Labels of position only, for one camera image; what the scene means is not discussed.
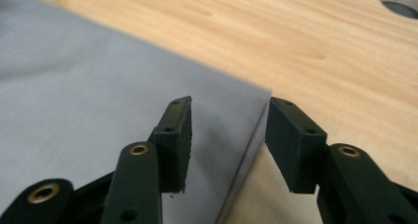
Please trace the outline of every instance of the hole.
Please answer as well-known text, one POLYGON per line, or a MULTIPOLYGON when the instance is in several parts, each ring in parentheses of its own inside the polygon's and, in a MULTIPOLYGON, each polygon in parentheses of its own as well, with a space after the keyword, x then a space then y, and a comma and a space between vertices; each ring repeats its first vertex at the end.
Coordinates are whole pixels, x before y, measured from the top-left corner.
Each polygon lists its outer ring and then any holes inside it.
POLYGON ((344 154, 346 156, 349 156, 349 157, 358 157, 358 156, 360 156, 359 151, 357 151, 356 149, 351 148, 351 147, 346 147, 346 146, 339 147, 338 148, 338 151, 340 151, 342 154, 344 154))
POLYGON ((146 145, 143 145, 143 144, 136 145, 136 146, 131 147, 131 149, 129 149, 129 152, 134 156, 142 155, 142 154, 148 152, 148 147, 146 145))
POLYGON ((134 209, 125 210, 122 215, 120 215, 120 220, 123 222, 131 222, 136 219, 138 212, 134 209))
POLYGON ((418 19, 418 1, 416 0, 381 0, 390 11, 401 16, 418 19))
POLYGON ((166 132, 172 132, 174 131, 173 127, 166 127, 166 129, 164 129, 166 132))
POLYGON ((39 191, 39 192, 35 195, 35 198, 36 198, 36 199, 42 199, 42 198, 45 198, 45 197, 47 197, 47 196, 49 196, 49 195, 51 195, 51 194, 52 194, 52 188, 47 187, 46 189, 43 189, 43 190, 39 191))
POLYGON ((59 185, 56 183, 46 184, 32 191, 28 196, 30 203, 42 203, 50 200, 59 192, 59 185))
POLYGON ((405 220, 405 218, 399 216, 398 214, 394 214, 394 213, 389 213, 389 215, 387 216, 387 218, 392 222, 392 223, 397 223, 397 224, 407 224, 408 222, 405 220))
POLYGON ((308 129, 305 129, 305 132, 310 133, 310 134, 314 134, 314 133, 316 133, 316 130, 308 128, 308 129))
POLYGON ((144 147, 136 147, 133 149, 134 153, 142 153, 144 152, 145 148, 144 147))

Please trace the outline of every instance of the black plastic part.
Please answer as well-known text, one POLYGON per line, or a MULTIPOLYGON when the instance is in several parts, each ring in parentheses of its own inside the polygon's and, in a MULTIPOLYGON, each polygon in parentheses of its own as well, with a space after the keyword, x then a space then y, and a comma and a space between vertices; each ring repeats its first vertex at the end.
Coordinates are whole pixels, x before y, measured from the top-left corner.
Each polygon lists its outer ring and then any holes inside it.
POLYGON ((157 148, 150 142, 122 149, 105 201, 102 224, 162 223, 157 148))
POLYGON ((109 173, 75 190, 76 222, 78 224, 99 223, 105 208, 105 199, 113 173, 109 173))
POLYGON ((73 186, 66 180, 50 179, 39 182, 19 194, 1 216, 0 223, 71 223, 72 198, 73 186))
POLYGON ((291 102, 271 98, 265 142, 294 193, 314 193, 316 167, 326 151, 326 133, 291 102))
POLYGON ((161 192, 185 189, 191 147, 191 97, 172 101, 149 141, 159 152, 161 192))
POLYGON ((399 188, 399 191, 402 192, 406 200, 408 200, 409 203, 411 203, 411 205, 415 208, 415 210, 418 211, 418 192, 408 187, 401 186, 399 184, 395 185, 397 186, 397 188, 399 188))
MULTIPOLYGON (((414 207, 363 150, 334 144, 326 154, 325 168, 329 175, 325 180, 345 209, 344 222, 335 223, 418 223, 414 207)), ((329 191, 324 182, 320 189, 319 195, 329 191)), ((321 211, 322 218, 328 214, 321 211)))
POLYGON ((329 180, 320 187, 316 203, 323 223, 345 223, 347 212, 337 190, 329 180))

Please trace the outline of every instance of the wood grain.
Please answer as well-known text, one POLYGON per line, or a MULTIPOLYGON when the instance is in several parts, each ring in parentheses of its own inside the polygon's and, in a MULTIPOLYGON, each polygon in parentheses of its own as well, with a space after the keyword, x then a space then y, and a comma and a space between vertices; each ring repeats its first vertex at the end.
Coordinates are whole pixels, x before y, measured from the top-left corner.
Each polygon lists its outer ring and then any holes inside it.
MULTIPOLYGON (((44 0, 271 89, 418 190, 418 20, 380 0, 44 0)), ((320 223, 263 146, 225 223, 320 223)))

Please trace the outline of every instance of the grey cloth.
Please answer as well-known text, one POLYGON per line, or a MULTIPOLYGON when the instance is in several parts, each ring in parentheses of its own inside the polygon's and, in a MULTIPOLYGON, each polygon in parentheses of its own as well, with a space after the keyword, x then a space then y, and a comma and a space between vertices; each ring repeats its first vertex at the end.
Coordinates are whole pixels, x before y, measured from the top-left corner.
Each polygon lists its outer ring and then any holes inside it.
POLYGON ((81 187, 191 96, 185 193, 164 223, 222 222, 263 140, 270 93, 37 0, 0 0, 0 212, 26 187, 81 187))

